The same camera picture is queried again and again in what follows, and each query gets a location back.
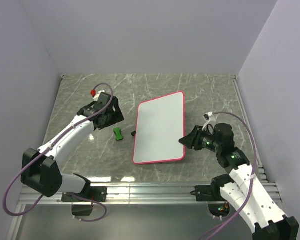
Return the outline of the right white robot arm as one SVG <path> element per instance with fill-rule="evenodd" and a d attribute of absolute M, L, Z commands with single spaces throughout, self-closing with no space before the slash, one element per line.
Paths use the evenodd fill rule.
<path fill-rule="evenodd" d="M 199 151 L 210 150 L 226 174 L 211 181 L 210 194 L 216 200 L 225 200 L 249 226 L 254 240 L 295 240 L 299 223 L 287 216 L 270 197 L 254 172 L 253 164 L 235 146 L 234 133 L 229 124 L 219 123 L 209 131 L 195 126 L 179 143 Z"/>

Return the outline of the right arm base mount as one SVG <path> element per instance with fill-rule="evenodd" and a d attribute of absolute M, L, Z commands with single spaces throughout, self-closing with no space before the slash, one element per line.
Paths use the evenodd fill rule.
<path fill-rule="evenodd" d="M 214 192 L 210 185 L 196 185 L 190 192 L 196 202 L 207 203 L 208 213 L 215 219 L 222 221 L 231 216 L 231 206 L 228 201 Z"/>

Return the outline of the pink framed whiteboard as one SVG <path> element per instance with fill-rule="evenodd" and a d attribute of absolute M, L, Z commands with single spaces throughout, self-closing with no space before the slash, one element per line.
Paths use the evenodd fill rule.
<path fill-rule="evenodd" d="M 185 93 L 177 91 L 139 104 L 132 161 L 136 165 L 177 162 L 186 155 Z"/>

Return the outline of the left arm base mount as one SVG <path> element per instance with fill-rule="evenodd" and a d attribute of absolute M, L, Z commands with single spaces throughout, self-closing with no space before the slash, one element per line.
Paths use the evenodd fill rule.
<path fill-rule="evenodd" d="M 61 197 L 62 203 L 71 203 L 71 213 L 74 219 L 82 222 L 96 222 L 103 219 L 108 209 L 105 206 L 108 188 L 106 186 L 91 186 L 81 193 L 64 192 Z M 96 219 L 85 219 L 90 217 L 96 206 L 104 209 L 104 213 Z"/>

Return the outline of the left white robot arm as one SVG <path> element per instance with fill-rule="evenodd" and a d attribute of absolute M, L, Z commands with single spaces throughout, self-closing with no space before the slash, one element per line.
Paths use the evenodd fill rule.
<path fill-rule="evenodd" d="M 37 150 L 29 148 L 25 151 L 22 167 L 26 170 L 21 174 L 21 182 L 45 197 L 73 193 L 79 201 L 88 200 L 91 181 L 76 173 L 63 174 L 61 163 L 85 137 L 123 120 L 118 98 L 101 91 L 96 100 L 82 107 L 52 140 Z"/>

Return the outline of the green whiteboard eraser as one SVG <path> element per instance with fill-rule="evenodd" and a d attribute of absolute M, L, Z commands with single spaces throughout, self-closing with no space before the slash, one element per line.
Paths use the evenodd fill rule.
<path fill-rule="evenodd" d="M 113 129 L 113 132 L 115 134 L 115 140 L 116 141 L 122 141 L 124 139 L 123 135 L 122 135 L 122 130 L 120 127 L 115 127 Z"/>

